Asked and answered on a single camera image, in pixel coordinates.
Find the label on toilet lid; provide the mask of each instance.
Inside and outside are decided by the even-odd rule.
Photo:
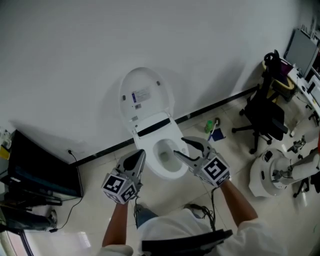
[[[134,103],[144,102],[150,98],[151,95],[149,87],[145,87],[143,89],[135,90],[134,92],[132,92],[132,99]]]

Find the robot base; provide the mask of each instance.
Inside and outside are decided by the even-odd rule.
[[[289,161],[290,164],[290,160],[275,148],[266,150],[254,161],[250,170],[249,188],[255,197],[271,198],[283,193],[286,186],[280,182],[272,182],[273,170],[279,161]]]

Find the black baseboard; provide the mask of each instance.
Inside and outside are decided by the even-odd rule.
[[[192,113],[190,113],[190,114],[188,114],[188,115],[184,115],[184,116],[176,119],[175,122],[176,122],[177,124],[180,124],[180,123],[182,123],[182,122],[184,122],[184,121],[187,121],[188,119],[191,119],[191,118],[194,118],[194,117],[196,117],[196,116],[199,116],[199,115],[201,115],[201,114],[203,114],[203,113],[205,113],[205,112],[207,112],[207,111],[209,111],[209,110],[213,110],[213,109],[215,109],[215,108],[217,108],[217,107],[220,107],[220,106],[222,106],[222,105],[224,105],[224,104],[226,104],[226,103],[228,103],[228,102],[231,102],[231,101],[233,101],[233,100],[235,100],[235,99],[237,99],[237,98],[240,98],[240,97],[242,97],[242,96],[244,96],[244,95],[250,94],[250,93],[254,92],[255,90],[256,90],[256,87],[250,88],[250,89],[245,90],[245,91],[243,91],[243,92],[240,92],[240,93],[238,93],[238,94],[236,94],[236,95],[233,95],[233,96],[231,96],[231,97],[229,97],[229,98],[226,98],[226,99],[224,99],[224,100],[221,100],[221,101],[219,101],[219,102],[217,102],[217,103],[214,103],[214,104],[212,104],[212,105],[209,105],[209,106],[206,106],[206,107],[204,107],[204,108],[201,108],[201,109],[199,109],[199,110],[197,110],[197,111],[195,111],[195,112],[192,112]],[[128,145],[130,145],[130,144],[133,144],[133,143],[135,143],[135,141],[134,141],[133,138],[128,139],[128,140],[126,140],[126,141],[124,141],[124,142],[121,142],[121,143],[119,143],[119,144],[117,144],[117,145],[114,145],[114,146],[109,147],[109,148],[107,148],[107,149],[105,149],[105,150],[102,150],[102,151],[100,151],[100,152],[98,152],[98,153],[96,153],[96,154],[90,155],[90,156],[88,156],[88,157],[86,157],[86,158],[84,158],[84,159],[81,159],[81,160],[79,160],[79,161],[76,161],[76,162],[74,162],[74,163],[72,163],[72,164],[70,164],[70,165],[71,165],[71,166],[80,166],[80,165],[83,165],[83,164],[85,164],[85,163],[87,163],[87,162],[90,162],[90,161],[92,161],[92,160],[94,160],[94,159],[97,159],[97,158],[100,158],[100,157],[102,157],[102,156],[105,156],[105,155],[107,155],[107,154],[110,154],[110,153],[112,153],[112,152],[114,152],[114,151],[116,151],[116,150],[122,149],[122,148],[124,148],[124,147],[126,147],[126,146],[128,146]]]

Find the white shirt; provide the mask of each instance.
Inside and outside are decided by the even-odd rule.
[[[196,218],[189,209],[168,216],[149,219],[138,228],[140,241],[168,240],[197,236],[211,232],[203,219]],[[138,246],[141,255],[141,242]],[[236,234],[217,245],[208,256],[284,256],[287,250],[279,244],[260,219],[242,222]],[[108,245],[101,248],[97,256],[132,256],[128,245]]]

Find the toilet seat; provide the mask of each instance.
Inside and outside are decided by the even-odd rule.
[[[178,179],[188,170],[173,152],[189,156],[188,146],[181,140],[183,134],[171,117],[173,105],[170,86],[154,70],[138,67],[123,78],[119,89],[121,119],[137,148],[145,150],[148,167],[167,180]]]
[[[176,156],[173,155],[173,150],[178,150],[189,155],[188,147],[185,142],[181,140],[183,137],[182,132],[180,131],[177,123],[171,117],[167,117],[170,120],[170,123],[157,129],[156,131],[140,137],[138,133],[134,134],[133,139],[135,145],[138,149],[144,149],[146,152],[145,162],[148,167],[159,177],[167,180],[175,180],[182,177],[187,171],[188,166],[182,163]],[[175,145],[172,145],[172,156],[174,160],[180,165],[180,168],[175,171],[170,171],[165,168],[161,161],[157,158],[155,154],[155,146],[162,140],[171,141]]]

